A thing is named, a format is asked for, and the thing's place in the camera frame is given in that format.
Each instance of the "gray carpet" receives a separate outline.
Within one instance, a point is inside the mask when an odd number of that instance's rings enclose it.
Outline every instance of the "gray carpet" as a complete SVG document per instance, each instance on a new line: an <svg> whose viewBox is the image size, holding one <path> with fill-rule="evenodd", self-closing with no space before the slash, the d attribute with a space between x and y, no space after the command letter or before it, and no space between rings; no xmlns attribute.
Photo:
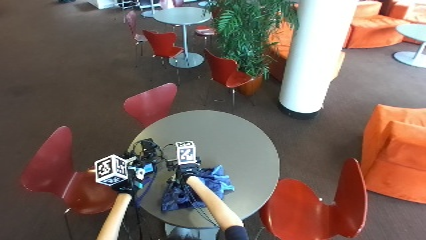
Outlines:
<svg viewBox="0 0 426 240"><path fill-rule="evenodd" d="M135 68L135 45L123 16L119 9L97 10L81 0L67 4L53 0L0 2L0 152L5 165L0 239L68 238L61 200L28 192L19 182L28 160L55 129L71 127L75 167L84 170L97 159L121 153L141 131L123 110L124 100L177 80L175 68L164 69L149 57L148 44ZM139 29L165 28L153 19L139 18L137 24ZM176 32L181 42L181 30ZM191 39L193 51L201 52L203 44L203 39ZM265 81L253 96L254 107L237 96L234 114L253 122L276 144L281 178L302 180L326 202L334 197L344 160L361 160L362 131L374 106L426 107L426 69L406 66L392 57L396 51L417 48L401 43L345 50L340 76L313 120L294 120L278 111L280 83L274 80ZM230 112L229 94L221 86L214 85L212 91L226 102L203 105L207 64L180 73L172 113L195 109ZM75 239L96 238L107 214L69 214ZM164 237L161 223L144 216L144 236ZM368 221L357 239L425 239L425 222L425 205L369 193ZM132 210L128 224L135 230ZM253 237L261 227L257 214L245 224ZM273 237L265 231L260 239Z"/></svg>

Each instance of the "marker cube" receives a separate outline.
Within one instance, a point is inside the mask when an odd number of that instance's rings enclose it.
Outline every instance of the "marker cube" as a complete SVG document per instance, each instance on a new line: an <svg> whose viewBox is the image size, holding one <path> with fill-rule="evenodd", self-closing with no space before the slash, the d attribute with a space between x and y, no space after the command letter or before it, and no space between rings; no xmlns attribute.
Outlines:
<svg viewBox="0 0 426 240"><path fill-rule="evenodd" d="M177 164L197 163L196 144L193 141L176 142Z"/></svg>
<svg viewBox="0 0 426 240"><path fill-rule="evenodd" d="M108 186L128 179L128 161L111 155L95 162L96 182Z"/></svg>

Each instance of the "blue cloth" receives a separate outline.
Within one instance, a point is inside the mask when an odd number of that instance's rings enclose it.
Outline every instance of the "blue cloth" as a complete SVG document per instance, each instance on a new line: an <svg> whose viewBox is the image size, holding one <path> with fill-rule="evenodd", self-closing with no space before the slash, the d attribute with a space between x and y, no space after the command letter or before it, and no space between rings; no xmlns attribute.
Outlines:
<svg viewBox="0 0 426 240"><path fill-rule="evenodd" d="M197 175L201 182L224 199L225 191L234 191L234 186L230 183L229 176L225 175L222 165L216 168L204 168ZM183 208L204 208L205 204L195 191L188 186L184 190L179 183L169 182L163 195L161 211L173 211Z"/></svg>

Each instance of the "black cable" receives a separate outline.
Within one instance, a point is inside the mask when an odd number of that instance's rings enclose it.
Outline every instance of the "black cable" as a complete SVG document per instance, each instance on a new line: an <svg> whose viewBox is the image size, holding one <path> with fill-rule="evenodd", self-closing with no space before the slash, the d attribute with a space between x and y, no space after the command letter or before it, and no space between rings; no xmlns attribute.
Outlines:
<svg viewBox="0 0 426 240"><path fill-rule="evenodd" d="M151 179L151 181L149 181L149 183L148 183L148 186L144 187L145 191L144 191L144 193L136 198L136 203L137 203L137 205L141 204L143 198L145 197L145 195L147 195L147 193L148 193L148 191L149 191L149 189L151 189L152 183L153 183L153 181L155 181L155 179L156 179L156 177L157 177L157 167L153 166L153 168L155 168L155 174L153 174L152 179Z"/></svg>

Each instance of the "round table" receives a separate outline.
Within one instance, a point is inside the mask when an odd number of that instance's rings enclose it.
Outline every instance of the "round table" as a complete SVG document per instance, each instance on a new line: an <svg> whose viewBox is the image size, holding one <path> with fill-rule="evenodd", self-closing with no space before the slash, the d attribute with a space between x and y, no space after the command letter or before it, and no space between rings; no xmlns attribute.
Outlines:
<svg viewBox="0 0 426 240"><path fill-rule="evenodd" d="M423 24L404 24L397 26L397 31L406 37L421 41L422 45L417 52L397 52L394 53L394 58L416 67L426 68L426 55L422 54L426 45L426 25Z"/></svg>
<svg viewBox="0 0 426 240"><path fill-rule="evenodd" d="M192 68L199 66L204 58L197 53L188 52L188 41L187 41L187 26L199 24L209 21L212 14L203 8L195 7L179 7L169 8L155 12L155 19L159 22L181 25L184 31L184 53L177 56L177 62L175 59L169 59L172 66L179 68Z"/></svg>
<svg viewBox="0 0 426 240"><path fill-rule="evenodd" d="M245 119L217 111L196 110L177 113L148 126L136 137L152 138L168 159L176 158L175 142L193 141L201 167L224 166L234 192L224 202L241 219L249 217L269 199L280 177L280 159L273 142L262 130ZM159 164L157 177L141 201L141 207L165 223L185 228L216 228L195 209L161 212L167 180L175 174ZM214 221L208 209L204 209Z"/></svg>

